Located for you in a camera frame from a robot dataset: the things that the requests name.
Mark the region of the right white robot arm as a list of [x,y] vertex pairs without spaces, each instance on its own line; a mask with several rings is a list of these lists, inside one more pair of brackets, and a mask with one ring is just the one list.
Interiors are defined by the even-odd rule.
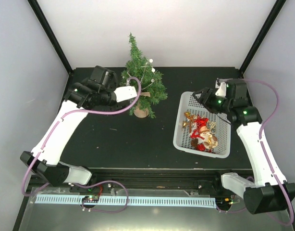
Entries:
[[243,199],[251,214],[287,209],[293,215],[295,183],[288,183],[275,162],[264,134],[265,122],[247,97],[246,81],[220,80],[215,89],[203,88],[192,96],[210,113],[226,114],[244,145],[253,170],[253,182],[237,173],[222,174],[212,182],[214,192],[232,191]]

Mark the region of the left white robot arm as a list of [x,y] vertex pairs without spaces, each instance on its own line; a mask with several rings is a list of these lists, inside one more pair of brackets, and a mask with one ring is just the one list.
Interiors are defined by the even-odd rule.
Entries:
[[29,173],[34,173],[47,184],[80,184],[86,192],[96,189],[97,180],[86,167],[67,164],[61,160],[63,150],[79,124],[88,114],[103,115],[97,108],[114,107],[121,102],[116,73],[99,65],[80,82],[69,86],[60,110],[40,142],[22,152],[20,159],[27,166],[22,184]]

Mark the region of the small green christmas tree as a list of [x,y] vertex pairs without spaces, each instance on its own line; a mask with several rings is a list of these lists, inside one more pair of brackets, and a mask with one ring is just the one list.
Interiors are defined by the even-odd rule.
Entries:
[[136,77],[140,81],[141,92],[150,92],[151,97],[140,96],[129,110],[129,115],[155,118],[153,106],[168,98],[167,89],[162,82],[163,74],[153,67],[153,60],[147,58],[138,48],[136,38],[129,34],[130,59],[122,71],[121,86],[127,85],[127,79]]

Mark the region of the brown paper bow ornament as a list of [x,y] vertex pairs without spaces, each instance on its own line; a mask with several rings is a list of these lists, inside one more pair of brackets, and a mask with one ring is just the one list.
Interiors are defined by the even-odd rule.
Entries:
[[151,97],[150,92],[141,92],[140,96]]

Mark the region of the white plastic basket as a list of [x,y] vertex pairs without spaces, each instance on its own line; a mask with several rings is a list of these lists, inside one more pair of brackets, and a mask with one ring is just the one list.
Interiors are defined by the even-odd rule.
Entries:
[[[226,120],[226,114],[210,113],[195,100],[192,94],[191,91],[186,91],[181,95],[175,123],[173,145],[176,149],[191,154],[212,158],[227,158],[230,154],[231,125]],[[212,128],[211,131],[218,139],[218,145],[215,148],[212,148],[211,151],[199,151],[191,145],[189,126],[186,126],[185,128],[183,127],[183,122],[189,122],[189,119],[184,115],[185,112],[208,118],[210,123],[215,123],[215,127]]]

